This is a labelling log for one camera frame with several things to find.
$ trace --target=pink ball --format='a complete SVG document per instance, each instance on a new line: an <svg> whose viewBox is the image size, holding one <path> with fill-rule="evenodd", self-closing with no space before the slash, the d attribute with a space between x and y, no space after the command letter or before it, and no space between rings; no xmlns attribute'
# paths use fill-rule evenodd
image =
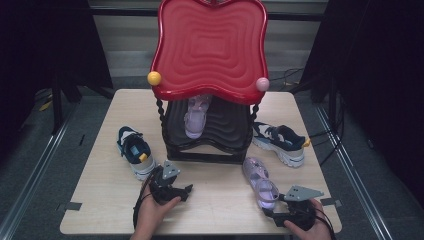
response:
<svg viewBox="0 0 424 240"><path fill-rule="evenodd" d="M261 91L265 92L269 88L269 80L268 78L261 77L258 80L256 80L256 88Z"/></svg>

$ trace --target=light wood tabletop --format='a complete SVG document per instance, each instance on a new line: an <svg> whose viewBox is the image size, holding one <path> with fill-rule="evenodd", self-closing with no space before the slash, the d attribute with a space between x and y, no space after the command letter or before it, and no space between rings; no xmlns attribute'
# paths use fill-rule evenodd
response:
<svg viewBox="0 0 424 240"><path fill-rule="evenodd" d="M93 149L70 202L82 203L80 210L67 210L60 230L64 234L132 234L132 215L142 182L133 175L129 163L116 146L118 130L130 126L143 133L153 157L160 164L166 160L156 98L151 90L121 89L106 114ZM256 121L286 125L298 135L307 136L299 109L290 93L267 92L259 105ZM191 151L221 153L211 146ZM304 150L305 163L297 169L284 165L273 151L251 145L247 156L260 158L270 180L281 193L292 185L330 192L313 147ZM173 186L193 184L186 202L178 204L157 229L157 235L253 235L290 234L276 227L258 207L254 192L245 179L241 165L173 161L181 169ZM284 211L285 203L279 208ZM335 232L342 228L333 205L325 206Z"/></svg>

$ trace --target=red tray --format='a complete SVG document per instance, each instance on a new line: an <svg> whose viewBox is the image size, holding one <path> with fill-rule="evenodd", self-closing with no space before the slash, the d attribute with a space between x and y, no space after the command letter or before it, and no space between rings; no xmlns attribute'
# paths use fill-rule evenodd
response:
<svg viewBox="0 0 424 240"><path fill-rule="evenodd" d="M252 105L265 92L256 81L268 78L264 54L265 7L257 0L164 0L159 43L151 66L162 81L155 96L173 101L210 93Z"/></svg>

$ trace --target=human hand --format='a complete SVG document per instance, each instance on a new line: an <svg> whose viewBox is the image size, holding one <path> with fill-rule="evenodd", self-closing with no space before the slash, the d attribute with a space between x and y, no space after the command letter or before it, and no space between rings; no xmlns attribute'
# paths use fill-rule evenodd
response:
<svg viewBox="0 0 424 240"><path fill-rule="evenodd" d="M316 210L316 215L325 219L321 203L315 199L311 199L310 201L319 210ZM289 220L284 221L284 225L301 240L331 240L330 230L327 225L318 219L315 219L315 224L308 231L302 230Z"/></svg>
<svg viewBox="0 0 424 240"><path fill-rule="evenodd" d="M150 193L149 184L144 189L143 198L138 211L137 226L131 240L149 240L163 222L165 215L181 201L181 197L175 197L163 205L157 203Z"/></svg>

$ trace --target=sneaker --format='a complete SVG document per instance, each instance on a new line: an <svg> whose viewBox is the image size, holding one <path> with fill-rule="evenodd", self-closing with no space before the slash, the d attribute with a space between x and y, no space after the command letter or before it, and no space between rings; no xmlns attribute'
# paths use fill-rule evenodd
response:
<svg viewBox="0 0 424 240"><path fill-rule="evenodd" d="M204 94L191 97L188 100L188 110L184 116L187 137L199 138L206 123L206 112L212 100L212 95Z"/></svg>
<svg viewBox="0 0 424 240"><path fill-rule="evenodd" d="M258 158L247 157L243 161L243 173L255 192L259 207L274 209L280 193L275 184L268 179L268 170L263 162Z"/></svg>
<svg viewBox="0 0 424 240"><path fill-rule="evenodd" d="M149 145L143 139L143 134L130 127L122 127L119 129L116 143L121 157L130 163L136 178L144 181L157 164Z"/></svg>
<svg viewBox="0 0 424 240"><path fill-rule="evenodd" d="M273 150L278 158L289 167L303 164L303 148L310 140L298 136L291 128L281 125L274 127L261 122L253 123L253 143L265 150Z"/></svg>

